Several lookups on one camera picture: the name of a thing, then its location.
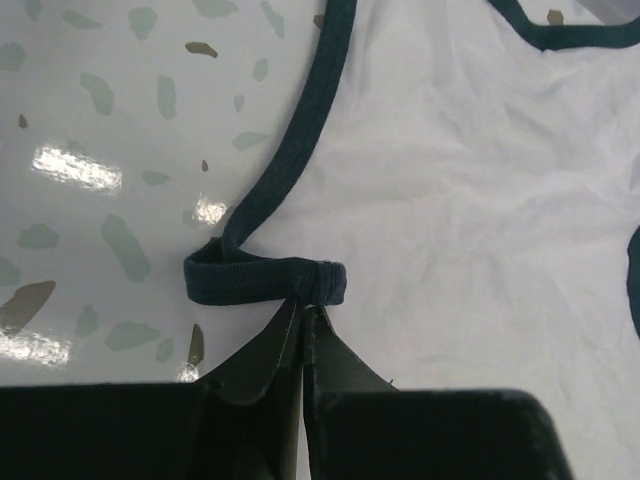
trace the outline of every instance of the white t-shirt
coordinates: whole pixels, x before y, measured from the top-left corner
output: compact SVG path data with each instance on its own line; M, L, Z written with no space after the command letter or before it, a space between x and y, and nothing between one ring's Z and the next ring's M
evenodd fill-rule
M540 51L484 0L362 1L315 153L244 248L344 263L334 327L394 386L524 389L577 479L640 478L639 155L640 45Z

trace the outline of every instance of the green speckle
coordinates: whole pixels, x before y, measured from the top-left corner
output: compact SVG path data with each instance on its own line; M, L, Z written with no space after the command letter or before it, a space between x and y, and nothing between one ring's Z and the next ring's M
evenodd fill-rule
M152 170L147 170L146 172L142 172L142 181L149 185L150 187L156 187L158 185L164 185L170 180L169 175L160 172L154 172Z
M236 109L236 112L240 112L244 107L244 95L236 95L233 98L233 108Z
M171 77L158 75L158 109L166 120L176 116L176 83Z
M173 340L167 338L158 344L158 351L156 352L156 360L160 363L164 363L173 355Z
M42 250L45 248L56 248L60 236L51 230L48 225L37 223L31 225L27 230L23 230L18 238L18 246L21 248L33 248Z
M98 330L98 314L93 305L86 305L78 317L74 333L78 337L88 337Z
M138 40L146 40L157 21L158 14L152 8L141 7L129 10L129 28Z
M80 74L80 85L91 95L96 112L101 115L111 115L114 102L113 90L103 78L85 72Z
M22 272L20 269L0 255L0 287L17 284L21 276Z
M157 340L160 331L144 323L122 322L113 327L104 341L114 352L121 352Z
M253 79L257 82L261 82L269 74L269 60L261 58L253 66Z
M127 278L132 282L144 282L151 265L125 221L117 215L109 215L100 231L104 241L116 254Z
M284 38L284 18L282 18L282 15L276 13L269 2L260 2L260 5L265 17L267 17L267 21L273 27L273 31L276 32L278 37Z
M16 42L8 42L0 46L0 70L17 72L22 68L27 53L22 45Z
M193 210L185 210L182 212L182 223L189 228L197 229L200 226L200 222L196 220L196 216Z
M91 20L84 15L80 15L78 12L74 12L73 10L67 10L64 12L62 14L62 18L64 18L65 22L72 27L81 28L83 30L94 30L102 27L102 24L95 20Z
M207 18L228 17L238 11L238 6L229 0L193 0L193 4Z
M42 2L40 0L24 0L24 11L29 20L36 21L42 12Z
M267 138L269 138L269 135L265 135L264 133L243 132L233 139L231 145L239 152L243 152L264 142Z

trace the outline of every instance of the brown speckle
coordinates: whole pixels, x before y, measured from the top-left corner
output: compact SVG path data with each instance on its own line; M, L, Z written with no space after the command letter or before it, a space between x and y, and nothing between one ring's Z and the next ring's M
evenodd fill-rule
M563 25L564 24L564 15L560 10L549 10L547 13L547 22L549 25Z
M202 329L197 323L193 326L191 332L191 345L189 346L189 358L187 363L191 367L197 367L204 358L204 335Z
M185 48L189 53L196 53L201 55L209 55L213 58L218 58L218 52L205 42L189 42L185 45Z
M322 24L324 23L324 15L316 15L313 17L313 23L316 27L322 30Z
M13 298L0 307L0 331L14 337L31 321L47 303L56 288L56 282L49 280L32 283L16 290Z

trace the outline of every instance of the fabric loop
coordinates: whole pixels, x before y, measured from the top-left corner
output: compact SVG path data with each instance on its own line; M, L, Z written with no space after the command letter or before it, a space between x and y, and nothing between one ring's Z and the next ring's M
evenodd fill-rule
M187 294L203 305L238 305L297 295L306 304L344 300L343 265L303 258L270 259L240 249L278 208L304 171L338 89L349 48L356 0L327 0L325 19L307 83L271 163L226 225L184 261Z
M344 301L347 275L343 265L304 258L261 258L237 250L223 255L213 238L184 263L189 298L203 305L236 305L297 295L305 304L337 305Z

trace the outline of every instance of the clip jaw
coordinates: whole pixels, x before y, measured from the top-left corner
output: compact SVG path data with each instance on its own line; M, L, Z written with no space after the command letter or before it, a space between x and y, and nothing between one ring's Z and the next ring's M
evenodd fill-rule
M551 418L511 390L399 391L304 317L304 417L312 478L570 480Z
M262 332L196 382L211 394L194 480L295 479L302 310L286 300Z

